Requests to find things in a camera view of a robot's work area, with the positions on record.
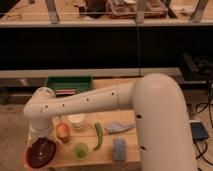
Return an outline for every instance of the green bowl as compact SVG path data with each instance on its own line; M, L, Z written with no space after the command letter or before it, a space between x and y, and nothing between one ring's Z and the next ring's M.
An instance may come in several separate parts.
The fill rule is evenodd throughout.
M77 160L85 160L88 156L88 153L88 146L83 142L77 143L72 149L73 157Z

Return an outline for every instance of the blue sponge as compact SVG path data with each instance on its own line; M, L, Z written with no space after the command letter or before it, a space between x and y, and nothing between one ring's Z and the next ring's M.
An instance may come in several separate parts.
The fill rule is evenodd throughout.
M113 145L114 145L113 161L114 162L126 161L126 141L121 138L114 138Z

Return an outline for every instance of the small cup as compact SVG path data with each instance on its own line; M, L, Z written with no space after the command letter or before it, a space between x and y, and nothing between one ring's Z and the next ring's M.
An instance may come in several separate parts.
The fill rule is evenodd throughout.
M88 153L89 153L88 146L83 142L77 143L72 150L73 157L77 160L86 159Z
M84 119L85 114L73 114L68 116L68 120L75 129L81 129L84 127Z

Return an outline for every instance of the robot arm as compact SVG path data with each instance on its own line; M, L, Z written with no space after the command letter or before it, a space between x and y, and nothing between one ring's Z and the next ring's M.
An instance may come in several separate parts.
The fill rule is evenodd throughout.
M187 107L178 84L163 74L65 98L40 88L24 108L31 135L48 136L52 117L133 108L143 171L197 171Z

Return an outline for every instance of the green pepper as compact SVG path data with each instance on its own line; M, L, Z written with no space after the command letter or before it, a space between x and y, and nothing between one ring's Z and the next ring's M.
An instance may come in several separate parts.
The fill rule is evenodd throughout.
M96 132L98 134L98 143L93 150L99 149L101 147L102 140L103 140L103 133L102 133L102 129L101 129L101 124L98 123L98 122L95 123L95 129L96 129Z

